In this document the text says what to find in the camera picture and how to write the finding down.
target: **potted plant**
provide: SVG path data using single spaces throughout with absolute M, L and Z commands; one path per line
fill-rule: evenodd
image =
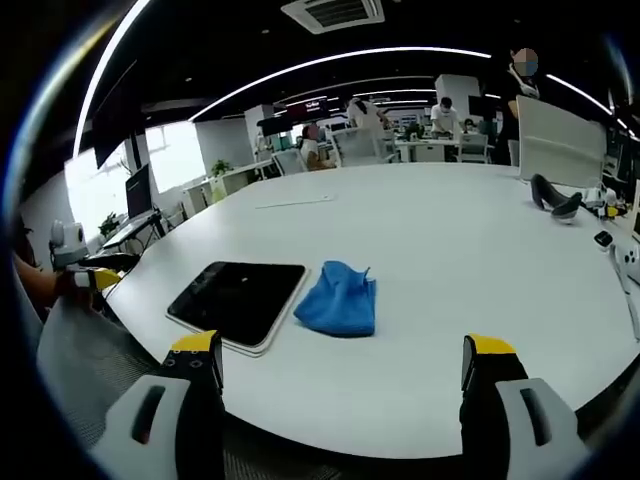
M 214 177 L 219 177 L 220 175 L 224 175 L 228 171 L 231 170 L 231 165 L 229 162 L 225 162 L 224 160 L 218 160 L 213 168 L 211 169 L 211 173 Z
M 108 238 L 112 232 L 116 231 L 118 225 L 120 225 L 120 222 L 116 220 L 116 214 L 114 212 L 111 212 L 109 215 L 107 215 L 107 218 L 105 218 L 104 222 L 102 222 L 99 227 L 100 235 L 102 235 L 104 238 Z

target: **person's arm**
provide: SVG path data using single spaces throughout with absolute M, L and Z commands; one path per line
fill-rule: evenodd
M 384 125 L 385 128 L 389 128 L 389 126 L 391 125 L 391 120 L 389 120 L 389 118 L 382 113 L 380 110 L 376 111 L 376 115 L 378 115 L 378 118 L 380 118 L 380 120 L 382 120 L 382 124 Z
M 349 119 L 349 125 L 353 128 L 357 128 L 358 124 L 356 123 L 356 116 L 353 111 L 353 108 L 354 108 L 353 105 L 349 105 L 347 107 L 347 118 Z
M 41 308 L 52 307 L 58 297 L 70 295 L 81 306 L 91 307 L 93 300 L 91 291 L 87 288 L 79 288 L 73 280 L 72 272 L 40 271 L 27 264 L 15 252 L 13 253 L 13 264 L 22 286 L 34 305 Z
M 436 126 L 436 131 L 446 132 L 447 130 L 440 123 L 440 110 L 436 107 L 431 109 L 431 122 Z
M 331 168 L 320 160 L 320 157 L 316 152 L 309 152 L 309 155 L 307 155 L 307 167 L 310 172 Z
M 514 117 L 516 117 L 516 119 L 518 118 L 518 102 L 516 102 L 515 100 L 509 100 L 507 102 L 507 105 L 509 106 L 509 110 L 511 110 L 511 113 L 513 114 Z
M 53 306 L 58 298 L 56 289 L 58 275 L 53 272 L 41 272 L 28 265 L 15 253 L 13 253 L 13 264 L 31 301 L 41 307 Z

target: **computer monitor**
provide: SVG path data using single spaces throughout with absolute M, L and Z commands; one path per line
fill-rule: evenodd
M 288 132 L 293 127 L 291 119 L 286 115 L 279 117 L 269 117 L 260 120 L 257 125 L 262 128 L 262 135 L 265 137 L 276 135 L 280 132 Z
M 125 185 L 129 218 L 137 217 L 153 208 L 148 164 L 134 173 Z
M 497 100 L 489 97 L 469 95 L 469 114 L 482 117 L 484 120 L 496 118 Z

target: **ceiling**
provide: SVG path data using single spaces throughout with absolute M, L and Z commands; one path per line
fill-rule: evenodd
M 187 119 L 217 98 L 292 65 L 377 47 L 449 47 L 505 59 L 514 43 L 528 46 L 540 59 L 539 84 L 544 100 L 601 121 L 607 120 L 603 112 L 543 75 L 553 73 L 608 105 L 608 90 L 622 91 L 620 74 L 613 68 L 603 42 L 603 35 L 609 33 L 623 49 L 631 75 L 636 81 L 640 76 L 637 44 L 636 50 L 631 50 L 630 20 L 629 24 L 625 19 L 613 17 L 607 21 L 607 14 L 600 12 L 577 21 L 557 13 L 553 16 L 542 12 L 484 13 L 477 5 L 467 8 L 452 4 L 449 14 L 446 8 L 436 8 L 430 2 L 382 0 L 384 23 L 313 35 L 280 11 L 285 3 L 152 0 L 112 57 L 89 118 L 135 60 L 142 86 L 139 100 L 148 126 Z M 615 31 L 608 32 L 609 26 L 614 26 Z M 70 158 L 84 93 L 107 40 L 108 37 L 85 58 L 53 106 L 36 147 L 32 186 L 59 171 L 62 162 Z M 230 98 L 198 120 L 219 119 L 261 103 L 381 77 L 388 79 L 343 85 L 310 96 L 348 98 L 372 90 L 434 88 L 434 79 L 441 73 L 477 76 L 485 93 L 491 93 L 491 79 L 502 68 L 499 65 L 497 60 L 435 52 L 351 57 L 264 82 Z M 393 100 L 435 100 L 433 95 L 424 93 L 385 96 Z M 85 140 L 85 145 L 90 145 L 90 134 L 85 135 Z

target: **blue cloth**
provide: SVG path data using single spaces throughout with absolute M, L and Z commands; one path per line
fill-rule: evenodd
M 375 331 L 376 281 L 342 262 L 325 262 L 318 283 L 294 315 L 308 328 L 336 336 L 366 337 Z

